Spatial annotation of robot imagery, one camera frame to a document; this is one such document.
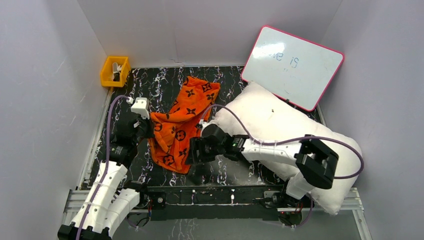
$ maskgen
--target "orange towel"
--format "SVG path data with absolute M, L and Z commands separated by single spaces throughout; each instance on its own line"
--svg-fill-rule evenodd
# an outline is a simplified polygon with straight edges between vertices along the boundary
M 190 138 L 199 137 L 196 125 L 203 111 L 215 102 L 220 84 L 207 82 L 196 77 L 187 77 L 182 84 L 169 113 L 152 112 L 154 138 L 149 138 L 153 161 L 165 169 L 186 174 L 190 165 L 186 165 L 189 154 Z M 209 118 L 211 110 L 204 116 Z

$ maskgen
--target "black marble table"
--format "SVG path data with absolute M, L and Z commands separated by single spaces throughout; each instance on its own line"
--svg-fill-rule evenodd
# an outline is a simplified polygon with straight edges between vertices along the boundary
M 167 113 L 177 97 L 187 76 L 193 76 L 209 82 L 220 83 L 217 104 L 225 105 L 242 92 L 247 85 L 241 79 L 242 66 L 220 67 L 169 67 L 169 68 L 134 68 L 128 75 L 127 83 L 122 88 L 115 88 L 112 99 L 118 95 L 137 98 L 144 97 L 150 101 L 151 112 Z M 112 126 L 120 114 L 130 111 L 130 105 L 120 100 L 112 113 Z M 311 119 L 321 122 L 318 110 L 304 112 Z M 105 143 L 106 120 L 99 147 Z M 89 185 L 96 178 L 99 169 L 99 152 L 92 166 Z M 216 161 L 204 165 L 192 166 L 188 174 L 179 174 L 166 170 L 155 164 L 151 158 L 150 148 L 144 140 L 138 146 L 138 155 L 128 170 L 126 180 L 147 182 L 148 186 L 248 186 L 282 184 L 272 171 L 260 162 L 231 161 L 218 157 Z

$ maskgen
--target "white pillow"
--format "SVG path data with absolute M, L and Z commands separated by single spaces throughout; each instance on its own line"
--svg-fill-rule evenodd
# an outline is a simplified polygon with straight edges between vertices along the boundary
M 308 118 L 255 82 L 251 82 L 240 95 L 226 106 L 241 119 L 256 139 L 274 142 L 312 134 L 345 142 L 362 155 L 355 140 L 333 132 L 328 127 Z M 217 124 L 230 135 L 246 134 L 233 115 L 225 109 L 219 110 L 211 123 Z M 333 142 L 323 142 L 339 156 L 335 176 L 351 175 L 360 168 L 361 163 L 358 157 L 348 148 Z M 283 180 L 299 172 L 298 168 L 287 164 L 260 162 Z M 310 194 L 326 212 L 336 215 L 356 179 L 357 177 L 334 179 L 331 189 L 315 188 Z

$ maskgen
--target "metal frame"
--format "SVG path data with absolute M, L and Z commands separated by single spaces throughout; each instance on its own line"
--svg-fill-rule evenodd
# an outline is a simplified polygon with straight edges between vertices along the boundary
M 81 189 L 81 186 L 85 181 L 90 179 L 90 174 L 93 167 L 93 162 L 97 153 L 98 142 L 102 136 L 104 120 L 108 112 L 108 106 L 111 101 L 113 94 L 113 87 L 110 88 L 105 103 L 103 105 L 103 110 L 101 112 L 100 121 L 97 126 L 97 131 L 95 133 L 93 143 L 91 146 L 91 151 L 88 159 L 86 160 L 86 164 L 84 165 L 82 174 L 79 179 L 79 184 L 76 189 Z M 321 122 L 324 126 L 326 126 L 326 121 L 324 119 L 321 106 L 317 105 L 318 114 L 321 119 Z M 72 218 L 78 213 L 83 202 L 85 201 L 89 190 L 71 190 L 69 192 L 68 199 L 66 201 L 66 205 L 63 211 L 62 224 L 69 224 Z M 320 206 L 316 206 L 313 209 L 314 211 L 323 211 L 324 209 Z M 361 198 L 358 193 L 358 189 L 356 187 L 352 187 L 350 189 L 349 194 L 344 199 L 343 204 L 340 208 L 341 211 L 352 211 L 353 216 L 355 218 L 356 227 L 358 229 L 361 240 L 372 240 L 371 233 L 368 229 L 367 222 L 364 216 L 364 206 L 362 204 Z M 294 212 L 295 208 L 278 208 L 279 212 Z M 303 208 L 303 211 L 309 211 L 309 208 Z M 133 209 L 131 213 L 147 213 L 146 209 Z

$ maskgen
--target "yellow plastic basket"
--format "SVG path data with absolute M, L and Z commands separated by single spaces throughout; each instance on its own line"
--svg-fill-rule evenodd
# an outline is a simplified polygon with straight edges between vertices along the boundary
M 114 73 L 112 72 L 112 64 L 118 63 L 122 66 L 119 81 L 114 81 Z M 127 56 L 108 56 L 100 72 L 100 81 L 103 87 L 122 88 L 127 82 L 128 73 L 131 70 L 130 62 Z

